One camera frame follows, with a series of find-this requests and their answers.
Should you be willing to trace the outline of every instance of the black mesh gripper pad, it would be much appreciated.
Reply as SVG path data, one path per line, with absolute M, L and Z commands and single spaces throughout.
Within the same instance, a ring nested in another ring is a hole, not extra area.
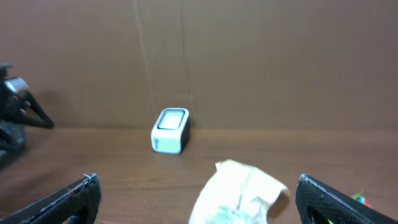
M 96 174 L 85 175 L 81 180 L 29 205 L 0 224 L 63 223 L 92 224 L 101 202 L 101 188 Z
M 398 223 L 306 174 L 298 180 L 295 201 L 303 224 Z

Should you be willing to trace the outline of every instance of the white paper bag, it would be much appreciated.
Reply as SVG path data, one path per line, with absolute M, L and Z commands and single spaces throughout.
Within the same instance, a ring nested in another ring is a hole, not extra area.
M 200 192 L 189 223 L 267 223 L 267 211 L 287 187 L 253 166 L 227 160 Z

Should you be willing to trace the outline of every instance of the cardboard wall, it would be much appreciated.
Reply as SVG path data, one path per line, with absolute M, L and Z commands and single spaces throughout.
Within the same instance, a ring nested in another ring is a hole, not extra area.
M 394 0 L 3 0 L 0 61 L 58 126 L 398 127 Z

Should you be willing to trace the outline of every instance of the wooden table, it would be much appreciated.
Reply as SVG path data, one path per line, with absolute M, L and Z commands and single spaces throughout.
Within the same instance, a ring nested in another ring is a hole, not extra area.
M 289 206 L 269 223 L 300 223 L 294 193 L 303 173 L 348 195 L 364 189 L 373 208 L 398 219 L 397 131 L 194 129 L 179 156 L 153 152 L 149 134 L 28 129 L 26 154 L 0 172 L 0 215 L 95 172 L 103 190 L 97 223 L 186 223 L 215 162 L 234 159 L 290 189 Z

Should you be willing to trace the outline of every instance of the small white box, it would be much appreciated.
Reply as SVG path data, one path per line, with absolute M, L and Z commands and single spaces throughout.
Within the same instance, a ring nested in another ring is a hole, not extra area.
M 150 140 L 155 152 L 179 154 L 190 134 L 189 112 L 184 108 L 166 108 L 157 119 Z

